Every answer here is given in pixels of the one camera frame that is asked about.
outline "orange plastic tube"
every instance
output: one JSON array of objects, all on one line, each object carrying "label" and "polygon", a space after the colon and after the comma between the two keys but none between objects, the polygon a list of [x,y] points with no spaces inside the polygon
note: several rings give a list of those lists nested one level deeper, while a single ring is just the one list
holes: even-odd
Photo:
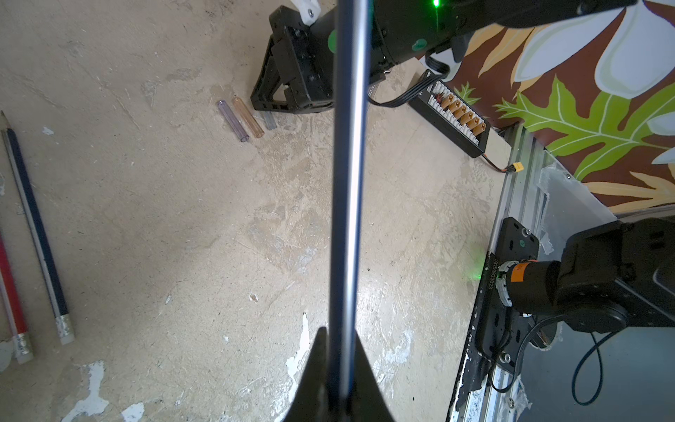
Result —
[{"label": "orange plastic tube", "polygon": [[239,97],[234,97],[232,102],[234,103],[234,108],[239,113],[239,116],[246,122],[246,125],[251,129],[251,132],[253,132],[253,136],[261,138],[265,134],[265,131],[260,127],[258,122],[256,122],[255,117],[253,117],[253,114],[251,114],[246,104],[244,104],[244,100]]}]

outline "orange servo label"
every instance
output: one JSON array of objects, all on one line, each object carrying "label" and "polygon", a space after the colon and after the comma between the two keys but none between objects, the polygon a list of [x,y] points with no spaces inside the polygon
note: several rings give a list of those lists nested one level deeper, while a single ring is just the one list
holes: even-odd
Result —
[{"label": "orange servo label", "polygon": [[513,267],[513,271],[511,271],[512,283],[522,283],[523,276],[525,275],[525,267],[528,265],[530,265],[529,262],[524,262]]}]

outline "red pencil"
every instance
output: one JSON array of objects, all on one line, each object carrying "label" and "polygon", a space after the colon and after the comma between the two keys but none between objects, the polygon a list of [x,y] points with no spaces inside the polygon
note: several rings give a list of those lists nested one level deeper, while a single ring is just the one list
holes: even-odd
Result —
[{"label": "red pencil", "polygon": [[21,311],[19,295],[16,293],[14,278],[11,276],[9,268],[9,259],[0,236],[0,277],[2,278],[2,297],[5,301],[5,310],[9,319],[12,339],[14,340],[14,356],[19,363],[28,362],[33,359],[33,347],[28,338],[28,328],[24,321],[24,313]]}]

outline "pencil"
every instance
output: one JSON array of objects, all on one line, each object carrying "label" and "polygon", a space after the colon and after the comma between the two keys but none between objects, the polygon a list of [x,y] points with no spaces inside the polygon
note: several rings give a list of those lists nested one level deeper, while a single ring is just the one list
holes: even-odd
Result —
[{"label": "pencil", "polygon": [[59,281],[59,274],[56,271],[54,257],[51,254],[51,248],[49,247],[49,241],[47,240],[45,226],[40,217],[40,211],[38,210],[38,205],[35,201],[35,196],[33,195],[33,189],[30,185],[26,164],[21,155],[19,140],[16,137],[16,133],[9,126],[9,122],[2,111],[0,111],[0,131],[2,131],[2,136],[5,139],[5,148],[9,155],[11,169],[14,172],[16,187],[19,189],[21,201],[24,204],[26,219],[28,219],[30,233],[33,236],[33,243],[35,244],[35,250],[45,278],[47,293],[49,293],[49,301],[51,302],[52,312],[54,312],[54,318],[56,320],[56,329],[61,339],[61,344],[67,344],[75,340],[73,325],[70,321],[70,315],[68,314],[68,306],[65,303],[61,282]]},{"label": "pencil", "polygon": [[14,277],[11,275],[9,259],[7,259],[7,252],[1,236],[0,278],[2,278],[0,289],[2,289],[2,298],[5,301],[5,310],[7,311],[7,319],[14,343],[14,356],[19,363],[26,363],[33,359],[33,348],[30,344],[24,313],[21,310],[21,302],[19,302],[19,295],[14,286]]}]

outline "floral wallpaper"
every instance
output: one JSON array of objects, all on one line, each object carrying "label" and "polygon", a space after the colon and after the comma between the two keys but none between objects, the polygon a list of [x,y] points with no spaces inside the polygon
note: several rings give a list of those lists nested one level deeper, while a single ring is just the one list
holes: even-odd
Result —
[{"label": "floral wallpaper", "polygon": [[523,122],[614,213],[675,203],[674,23],[675,0],[640,0],[536,28],[491,25],[448,85],[494,126]]}]

